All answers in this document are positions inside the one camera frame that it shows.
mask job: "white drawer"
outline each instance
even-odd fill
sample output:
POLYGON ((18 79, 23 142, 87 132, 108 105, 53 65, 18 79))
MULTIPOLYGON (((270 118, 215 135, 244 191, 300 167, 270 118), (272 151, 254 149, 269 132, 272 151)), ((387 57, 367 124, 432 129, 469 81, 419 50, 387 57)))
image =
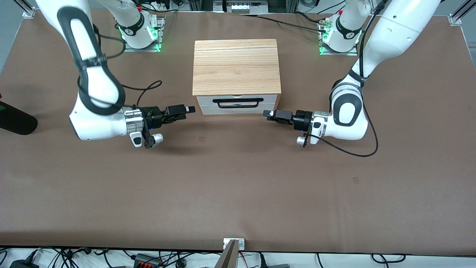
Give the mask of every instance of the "white drawer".
POLYGON ((200 105, 200 110, 203 115, 212 114, 243 114, 243 113, 263 113, 263 110, 274 110, 274 103, 259 103, 255 108, 219 108, 216 103, 213 105, 200 105))
MULTIPOLYGON (((222 100, 222 99, 229 99, 237 101, 239 99, 257 99, 262 98, 263 101, 259 102, 260 104, 265 103, 272 103, 275 104, 276 100, 278 99, 277 94, 272 95, 227 95, 227 96, 197 96, 198 104, 201 105, 214 105, 217 106, 217 103, 213 102, 213 100, 222 100)), ((242 105, 252 105, 256 102, 234 102, 233 104, 242 104, 242 105)), ((232 103, 223 103, 222 105, 231 105, 232 103)))

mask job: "brown tabletop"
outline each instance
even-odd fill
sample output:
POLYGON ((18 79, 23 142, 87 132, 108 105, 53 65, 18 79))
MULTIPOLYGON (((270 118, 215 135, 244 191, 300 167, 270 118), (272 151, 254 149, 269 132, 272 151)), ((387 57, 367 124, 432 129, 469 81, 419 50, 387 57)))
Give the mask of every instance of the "brown tabletop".
MULTIPOLYGON (((107 11, 92 15, 117 36, 107 11)), ((109 67, 131 86, 163 80, 142 105, 193 105, 194 41, 257 38, 277 39, 284 110, 325 111, 356 60, 320 56, 315 32, 203 12, 176 14, 162 52, 125 53, 109 67)), ((120 44, 103 47, 111 55, 120 44)), ((446 17, 366 83, 380 142, 370 158, 302 149, 299 132, 260 115, 191 114, 160 128, 165 141, 148 150, 128 137, 81 141, 68 122, 77 76, 42 15, 24 20, 0 91, 39 126, 28 136, 0 130, 0 244, 221 249, 224 237, 243 237, 260 251, 476 254, 476 72, 446 17)), ((360 141, 329 140, 374 148, 370 129, 360 141)))

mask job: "gray floor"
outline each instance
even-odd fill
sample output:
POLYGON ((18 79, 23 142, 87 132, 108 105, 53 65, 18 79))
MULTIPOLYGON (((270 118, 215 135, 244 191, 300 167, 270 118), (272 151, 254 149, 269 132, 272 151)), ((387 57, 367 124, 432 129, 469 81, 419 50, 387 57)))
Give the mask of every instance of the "gray floor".
MULTIPOLYGON (((465 0, 447 0, 440 4, 435 15, 446 16, 455 11, 465 0)), ((35 1, 29 0, 33 6, 37 6, 35 1)), ((317 12, 328 6, 339 3, 340 0, 321 0, 318 7, 313 11, 317 12)), ((89 0, 91 8, 103 8, 95 0, 89 0)), ((13 0, 0 0, 0 29, 2 34, 0 38, 0 73, 7 60, 10 48, 15 40, 15 36, 22 21, 23 10, 16 5, 13 0)), ((463 31, 466 42, 468 43, 473 63, 476 66, 476 9, 473 9, 463 18, 463 31)))

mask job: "black cylinder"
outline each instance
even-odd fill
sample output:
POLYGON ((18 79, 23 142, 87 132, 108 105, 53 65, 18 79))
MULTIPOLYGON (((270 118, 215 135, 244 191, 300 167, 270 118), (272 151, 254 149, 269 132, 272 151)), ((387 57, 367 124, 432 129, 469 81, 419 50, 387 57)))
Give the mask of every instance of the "black cylinder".
POLYGON ((38 121, 35 117, 4 102, 0 102, 0 128, 16 134, 28 135, 37 126, 38 121))

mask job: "drawer front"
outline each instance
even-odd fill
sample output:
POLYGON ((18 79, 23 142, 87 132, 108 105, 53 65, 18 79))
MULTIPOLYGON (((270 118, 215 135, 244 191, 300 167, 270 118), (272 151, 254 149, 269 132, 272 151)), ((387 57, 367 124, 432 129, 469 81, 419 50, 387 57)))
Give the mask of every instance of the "drawer front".
POLYGON ((263 110, 274 110, 274 103, 259 103, 255 108, 219 108, 216 103, 214 105, 200 105, 200 110, 203 115, 212 114, 243 114, 243 113, 263 113, 263 110))
POLYGON ((275 104, 276 103, 276 99, 278 99, 278 95, 277 94, 273 94, 273 95, 228 95, 228 96, 197 96, 197 101, 198 101, 198 104, 200 106, 202 105, 214 105, 214 106, 217 106, 217 100, 233 100, 234 102, 233 103, 222 103, 220 102, 220 104, 222 106, 225 106, 225 105, 253 105, 253 104, 256 104, 256 101, 247 101, 247 102, 237 102, 237 100, 240 100, 240 99, 263 99, 262 101, 260 101, 259 103, 260 104, 275 104))

